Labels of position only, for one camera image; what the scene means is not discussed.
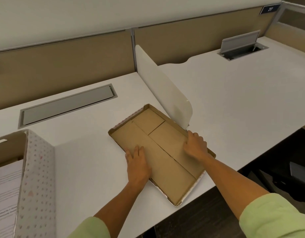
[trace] cardboard flap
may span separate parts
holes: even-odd
[[[183,129],[189,125],[192,105],[156,63],[136,45],[137,72],[174,122]]]
[[[22,130],[0,137],[0,164],[24,155],[27,142],[27,131]]]

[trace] white paper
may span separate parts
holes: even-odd
[[[0,238],[12,238],[23,160],[0,167]]]

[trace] sleeve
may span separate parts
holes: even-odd
[[[68,238],[111,238],[105,223],[96,217],[85,219]]]
[[[239,225],[247,238],[305,237],[305,215],[275,193],[252,201],[242,212]]]

